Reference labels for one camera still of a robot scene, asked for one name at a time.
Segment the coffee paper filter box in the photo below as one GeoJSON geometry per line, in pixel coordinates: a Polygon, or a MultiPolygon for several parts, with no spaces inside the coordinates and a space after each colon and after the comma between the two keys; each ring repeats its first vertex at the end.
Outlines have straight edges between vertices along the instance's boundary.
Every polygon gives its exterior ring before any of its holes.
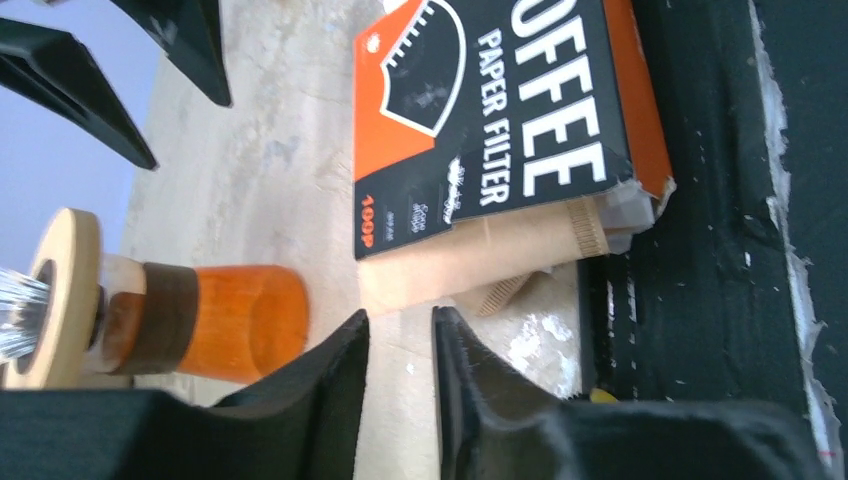
{"type": "Polygon", "coordinates": [[[372,313],[625,251],[674,190],[629,0],[408,0],[354,49],[372,313]]]}

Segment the yellow object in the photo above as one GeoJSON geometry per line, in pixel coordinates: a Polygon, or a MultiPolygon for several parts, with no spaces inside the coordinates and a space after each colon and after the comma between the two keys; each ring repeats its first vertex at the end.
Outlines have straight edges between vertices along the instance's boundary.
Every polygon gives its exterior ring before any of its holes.
{"type": "Polygon", "coordinates": [[[589,400],[592,403],[618,403],[618,400],[600,388],[593,388],[589,394],[589,400]]]}

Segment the white paint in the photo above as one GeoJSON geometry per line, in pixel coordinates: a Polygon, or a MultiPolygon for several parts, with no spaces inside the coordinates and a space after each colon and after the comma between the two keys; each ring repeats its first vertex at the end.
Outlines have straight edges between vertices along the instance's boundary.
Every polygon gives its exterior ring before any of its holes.
{"type": "Polygon", "coordinates": [[[574,338],[574,333],[562,323],[562,319],[556,315],[545,315],[542,318],[542,328],[560,342],[567,342],[574,338]]]}
{"type": "Polygon", "coordinates": [[[627,273],[627,306],[630,307],[630,321],[636,323],[636,285],[629,272],[627,273]]]}
{"type": "Polygon", "coordinates": [[[577,393],[575,392],[575,387],[577,384],[577,374],[580,372],[580,365],[577,363],[577,360],[563,355],[562,352],[557,352],[557,354],[559,355],[559,364],[562,370],[562,382],[554,389],[554,395],[560,398],[568,398],[577,393]]]}
{"type": "Polygon", "coordinates": [[[380,50],[380,34],[372,33],[370,37],[368,37],[368,41],[365,43],[365,49],[368,50],[368,53],[377,53],[380,50]]]}
{"type": "Polygon", "coordinates": [[[406,3],[406,0],[383,0],[383,10],[389,14],[400,8],[404,3],[406,3]]]}
{"type": "Polygon", "coordinates": [[[786,108],[783,93],[774,79],[771,60],[765,51],[762,40],[762,26],[754,3],[748,1],[751,15],[751,27],[754,34],[757,73],[763,95],[763,113],[765,118],[765,142],[769,156],[769,170],[774,185],[775,197],[769,198],[769,214],[772,222],[783,235],[786,251],[787,273],[795,314],[795,329],[801,350],[801,368],[804,372],[804,391],[810,408],[810,424],[822,462],[830,467],[834,478],[845,478],[844,457],[839,441],[839,420],[830,405],[832,399],[824,386],[815,379],[812,353],[821,323],[816,321],[813,302],[807,285],[807,269],[803,260],[798,258],[789,239],[789,193],[790,174],[783,168],[781,157],[786,152],[786,139],[783,131],[787,128],[786,108]]]}
{"type": "Polygon", "coordinates": [[[526,373],[530,358],[539,357],[542,340],[535,328],[534,319],[528,319],[521,326],[521,333],[509,342],[509,363],[521,373],[526,373]]]}

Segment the brown paper filter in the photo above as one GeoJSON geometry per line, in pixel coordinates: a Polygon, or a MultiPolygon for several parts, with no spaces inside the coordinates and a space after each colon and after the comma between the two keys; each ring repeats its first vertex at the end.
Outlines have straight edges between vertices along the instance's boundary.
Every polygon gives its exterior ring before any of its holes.
{"type": "Polygon", "coordinates": [[[592,199],[463,221],[450,232],[359,262],[372,316],[608,252],[592,199]]]}

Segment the black plastic piece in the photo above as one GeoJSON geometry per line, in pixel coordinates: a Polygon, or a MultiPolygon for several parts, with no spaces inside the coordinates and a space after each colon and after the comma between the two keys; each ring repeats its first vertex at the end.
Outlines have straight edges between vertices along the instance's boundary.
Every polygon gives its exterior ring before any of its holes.
{"type": "Polygon", "coordinates": [[[74,122],[135,165],[157,168],[97,63],[70,33],[0,18],[0,85],[74,122]]]}
{"type": "Polygon", "coordinates": [[[353,477],[368,318],[211,408],[160,391],[0,392],[0,478],[353,477]]]}
{"type": "Polygon", "coordinates": [[[825,479],[803,422],[758,402],[592,404],[537,387],[433,310],[441,478],[825,479]]]}
{"type": "Polygon", "coordinates": [[[112,0],[210,100],[233,104],[221,42],[218,0],[112,0]]]}

